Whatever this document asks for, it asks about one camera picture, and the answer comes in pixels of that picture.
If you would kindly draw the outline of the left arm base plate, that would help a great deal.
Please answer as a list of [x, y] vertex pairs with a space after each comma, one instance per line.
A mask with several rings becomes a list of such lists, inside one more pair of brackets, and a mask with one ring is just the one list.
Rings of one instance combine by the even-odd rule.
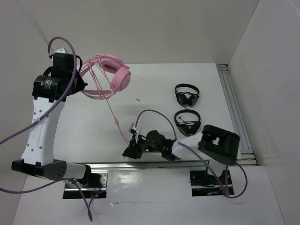
[[[87, 183], [82, 183], [81, 180], [74, 179], [74, 182], [81, 189], [86, 199], [106, 198], [108, 171], [95, 171], [92, 172]], [[80, 190], [76, 184], [71, 181], [66, 181], [63, 191], [63, 199], [82, 199]]]

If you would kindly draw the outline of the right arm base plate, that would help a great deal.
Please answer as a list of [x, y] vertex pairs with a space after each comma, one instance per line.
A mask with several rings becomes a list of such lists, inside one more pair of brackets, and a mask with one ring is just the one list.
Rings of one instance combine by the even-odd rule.
[[223, 195], [222, 187], [214, 176], [208, 174], [207, 170], [190, 171], [189, 174], [193, 197]]

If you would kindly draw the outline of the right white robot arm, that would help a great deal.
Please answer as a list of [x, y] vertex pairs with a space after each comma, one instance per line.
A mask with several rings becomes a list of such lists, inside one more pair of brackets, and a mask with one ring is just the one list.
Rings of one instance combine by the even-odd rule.
[[160, 153], [168, 161], [180, 160], [190, 153], [198, 152], [210, 158], [205, 180], [214, 184], [220, 180], [223, 170], [237, 161], [240, 136], [213, 125], [205, 125], [202, 132], [183, 139], [168, 139], [157, 130], [146, 136], [134, 132], [123, 156], [140, 159], [143, 153]]

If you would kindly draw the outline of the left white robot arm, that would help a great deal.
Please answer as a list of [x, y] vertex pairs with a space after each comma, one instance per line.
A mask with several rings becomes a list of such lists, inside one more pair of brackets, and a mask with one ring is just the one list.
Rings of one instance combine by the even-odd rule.
[[56, 52], [52, 60], [53, 65], [33, 83], [32, 121], [37, 125], [31, 129], [25, 151], [19, 160], [12, 162], [11, 169], [53, 181], [75, 179], [80, 186], [87, 187], [93, 177], [90, 166], [57, 160], [53, 156], [56, 129], [66, 98], [61, 102], [58, 100], [69, 85], [73, 72], [75, 79], [68, 95], [82, 91], [87, 83], [74, 70], [72, 54]]

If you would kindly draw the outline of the pink headphones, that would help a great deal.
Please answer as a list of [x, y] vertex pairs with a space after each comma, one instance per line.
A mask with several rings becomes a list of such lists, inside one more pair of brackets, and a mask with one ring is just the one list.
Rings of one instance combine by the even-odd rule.
[[[104, 90], [96, 76], [94, 69], [98, 69], [108, 82], [108, 89]], [[131, 72], [122, 59], [110, 54], [98, 53], [83, 63], [80, 76], [90, 74], [95, 82], [95, 90], [83, 90], [82, 93], [92, 99], [109, 99], [114, 94], [124, 90], [130, 83]]]

